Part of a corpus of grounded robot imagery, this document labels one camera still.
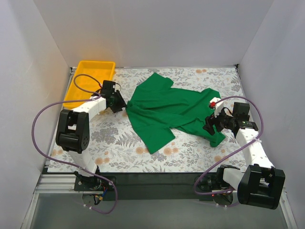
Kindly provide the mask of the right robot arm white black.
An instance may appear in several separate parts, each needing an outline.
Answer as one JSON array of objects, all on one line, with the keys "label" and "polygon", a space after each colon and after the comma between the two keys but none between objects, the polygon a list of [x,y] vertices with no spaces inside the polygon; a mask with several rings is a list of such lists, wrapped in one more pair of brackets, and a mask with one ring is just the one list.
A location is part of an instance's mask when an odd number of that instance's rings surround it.
[{"label": "right robot arm white black", "polygon": [[267,209],[278,207],[285,182],[285,173],[274,167],[260,141],[258,127],[250,121],[250,105],[235,102],[233,111],[226,112],[220,98],[213,98],[209,107],[214,110],[205,119],[204,130],[214,135],[223,129],[232,131],[247,165],[246,171],[230,165],[220,165],[215,183],[220,189],[234,188],[238,202]]}]

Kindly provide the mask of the green t-shirt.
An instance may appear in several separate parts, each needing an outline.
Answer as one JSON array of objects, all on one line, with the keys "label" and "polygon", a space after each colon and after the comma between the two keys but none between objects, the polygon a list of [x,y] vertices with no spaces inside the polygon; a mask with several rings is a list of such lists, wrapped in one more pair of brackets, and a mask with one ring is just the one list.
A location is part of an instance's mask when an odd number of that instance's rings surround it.
[{"label": "green t-shirt", "polygon": [[172,129],[203,137],[210,146],[217,147],[225,135],[221,132],[211,135],[203,126],[205,118],[213,114],[210,101],[219,96],[211,88],[200,92],[174,88],[170,78],[153,73],[136,87],[126,112],[150,154],[175,139]]}]

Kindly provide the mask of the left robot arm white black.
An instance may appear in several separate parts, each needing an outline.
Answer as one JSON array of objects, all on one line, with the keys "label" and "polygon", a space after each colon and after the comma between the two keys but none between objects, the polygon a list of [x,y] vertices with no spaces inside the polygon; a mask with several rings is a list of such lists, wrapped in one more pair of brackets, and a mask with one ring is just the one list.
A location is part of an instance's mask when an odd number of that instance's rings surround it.
[{"label": "left robot arm white black", "polygon": [[89,101],[71,110],[60,112],[56,144],[66,151],[78,166],[75,175],[85,177],[85,185],[89,190],[96,191],[101,187],[101,178],[93,173],[97,171],[87,148],[90,143],[90,121],[100,112],[110,108],[113,113],[126,107],[114,81],[103,81],[102,88],[92,94]]}]

